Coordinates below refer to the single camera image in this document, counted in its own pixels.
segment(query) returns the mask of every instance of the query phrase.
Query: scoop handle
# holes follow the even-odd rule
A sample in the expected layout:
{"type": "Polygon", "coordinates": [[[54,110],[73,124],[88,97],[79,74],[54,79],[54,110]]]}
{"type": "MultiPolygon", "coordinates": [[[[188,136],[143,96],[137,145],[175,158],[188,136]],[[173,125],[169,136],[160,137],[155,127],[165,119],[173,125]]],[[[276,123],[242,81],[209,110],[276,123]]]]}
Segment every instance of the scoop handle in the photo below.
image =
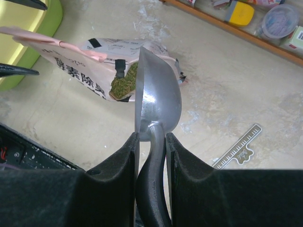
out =
{"type": "Polygon", "coordinates": [[[163,128],[150,126],[151,149],[136,183],[136,202],[144,226],[172,226],[163,189],[163,168],[166,155],[163,128]]]}

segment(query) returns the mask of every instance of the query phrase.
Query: plastic bag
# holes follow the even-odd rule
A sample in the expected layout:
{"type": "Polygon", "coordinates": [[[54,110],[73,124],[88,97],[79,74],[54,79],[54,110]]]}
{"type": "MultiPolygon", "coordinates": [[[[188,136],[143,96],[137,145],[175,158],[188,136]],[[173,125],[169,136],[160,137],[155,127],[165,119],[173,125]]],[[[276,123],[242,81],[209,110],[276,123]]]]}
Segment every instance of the plastic bag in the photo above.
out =
{"type": "Polygon", "coordinates": [[[139,60],[141,46],[168,63],[179,84],[186,82],[178,60],[169,57],[166,47],[158,42],[93,38],[75,46],[17,27],[0,27],[0,33],[13,35],[16,42],[34,48],[42,57],[109,101],[135,100],[135,65],[139,60]],[[130,69],[133,69],[131,79],[128,78],[130,69]],[[113,91],[112,85],[115,85],[117,91],[113,91]]]}

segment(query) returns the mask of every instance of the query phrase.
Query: white floor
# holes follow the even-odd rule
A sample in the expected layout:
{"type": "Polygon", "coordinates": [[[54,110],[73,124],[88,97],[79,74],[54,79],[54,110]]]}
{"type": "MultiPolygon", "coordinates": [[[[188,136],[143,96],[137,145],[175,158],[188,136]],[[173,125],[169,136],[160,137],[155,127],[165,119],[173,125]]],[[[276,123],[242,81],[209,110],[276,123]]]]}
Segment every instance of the white floor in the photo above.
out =
{"type": "MultiPolygon", "coordinates": [[[[255,155],[226,168],[303,168],[303,68],[157,0],[62,0],[55,38],[162,42],[190,82],[181,88],[175,135],[208,164],[254,123],[255,155]]],[[[84,169],[102,162],[134,131],[134,103],[105,101],[40,58],[39,77],[0,93],[0,121],[84,169]]],[[[149,152],[142,144],[141,165],[149,152]]]]}

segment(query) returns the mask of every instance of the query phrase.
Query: ruler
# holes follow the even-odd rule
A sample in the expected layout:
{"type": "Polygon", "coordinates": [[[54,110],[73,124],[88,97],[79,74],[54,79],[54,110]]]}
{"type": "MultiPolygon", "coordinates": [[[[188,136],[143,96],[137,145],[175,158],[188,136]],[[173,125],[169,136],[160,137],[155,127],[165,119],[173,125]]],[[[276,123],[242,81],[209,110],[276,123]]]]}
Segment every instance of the ruler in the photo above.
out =
{"type": "Polygon", "coordinates": [[[236,142],[218,161],[213,164],[213,168],[222,169],[232,159],[236,159],[238,164],[243,165],[244,162],[250,160],[250,156],[254,154],[253,150],[249,149],[247,145],[260,134],[262,128],[255,124],[247,133],[236,142]]]}

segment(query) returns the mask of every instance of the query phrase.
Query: aluminum scoop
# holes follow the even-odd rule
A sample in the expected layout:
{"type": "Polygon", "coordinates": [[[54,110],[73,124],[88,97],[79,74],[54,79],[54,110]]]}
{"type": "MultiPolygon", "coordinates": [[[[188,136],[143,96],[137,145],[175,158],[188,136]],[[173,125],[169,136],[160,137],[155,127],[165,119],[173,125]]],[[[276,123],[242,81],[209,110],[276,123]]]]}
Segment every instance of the aluminum scoop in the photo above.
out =
{"type": "Polygon", "coordinates": [[[173,69],[161,58],[140,49],[135,94],[135,129],[151,149],[136,183],[141,219],[150,226],[171,226],[163,190],[165,135],[177,126],[182,102],[173,69]]]}

